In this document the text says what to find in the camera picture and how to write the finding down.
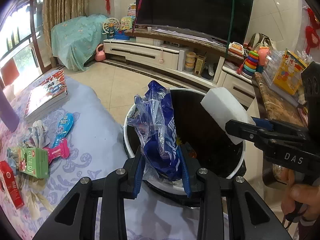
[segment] pink toy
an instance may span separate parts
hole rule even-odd
[[[100,47],[103,47],[103,44],[98,45],[98,47],[96,48],[96,55],[94,57],[96,61],[102,61],[106,59],[106,54],[104,53],[104,49],[99,51]]]
[[[259,65],[262,67],[265,65],[268,52],[269,52],[268,47],[259,47],[259,50],[257,53],[259,55]]]
[[[67,139],[62,138],[59,145],[56,146],[55,148],[47,148],[45,147],[44,150],[48,151],[48,163],[50,164],[53,159],[57,157],[61,157],[63,159],[66,159],[70,155],[70,150],[68,147],[68,142]]]

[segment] blue plastic wrapper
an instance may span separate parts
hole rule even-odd
[[[147,164],[160,178],[176,181],[181,179],[182,165],[170,91],[154,80],[148,87],[143,98],[135,96],[136,108],[128,116],[128,125],[135,127]]]

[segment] white rim of trash can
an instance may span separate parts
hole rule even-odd
[[[194,89],[170,88],[170,90],[191,91],[191,92],[195,92],[195,93],[198,93],[200,95],[204,95],[205,96],[205,93],[197,91],[197,90],[194,90]],[[127,147],[127,151],[128,151],[129,156],[131,158],[134,158],[134,152],[132,151],[132,149],[130,147],[130,144],[129,144],[129,140],[128,140],[128,134],[127,134],[128,121],[127,121],[127,118],[128,118],[129,113],[131,111],[133,111],[134,108],[135,108],[135,104],[133,104],[131,106],[130,110],[128,111],[128,113],[127,113],[127,115],[126,115],[126,117],[124,119],[124,125],[123,125],[124,143],[125,143],[125,146]],[[243,160],[244,160],[244,152],[245,152],[245,140],[243,140],[243,148],[242,148],[242,155],[241,155],[240,161],[239,161],[238,165],[236,166],[236,168],[234,169],[234,171],[231,172],[230,175],[227,177],[227,179],[231,179],[238,172],[238,170],[240,169],[240,167],[241,167],[241,165],[243,163]],[[172,185],[172,184],[169,184],[169,183],[161,183],[159,181],[148,180],[148,182],[150,184],[152,184],[154,187],[157,187],[160,190],[163,190],[165,192],[169,192],[169,193],[176,194],[176,195],[186,195],[186,193],[184,192],[183,187],[178,187],[178,186],[175,186],[175,185]]]

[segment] curtain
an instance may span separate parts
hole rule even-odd
[[[84,0],[44,0],[42,15],[45,43],[48,47],[52,67],[55,67],[51,51],[51,29],[64,21],[84,16]]]

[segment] purple cylinder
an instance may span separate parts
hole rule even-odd
[[[14,132],[19,124],[19,117],[12,109],[10,103],[0,89],[0,119],[4,122],[7,128]]]

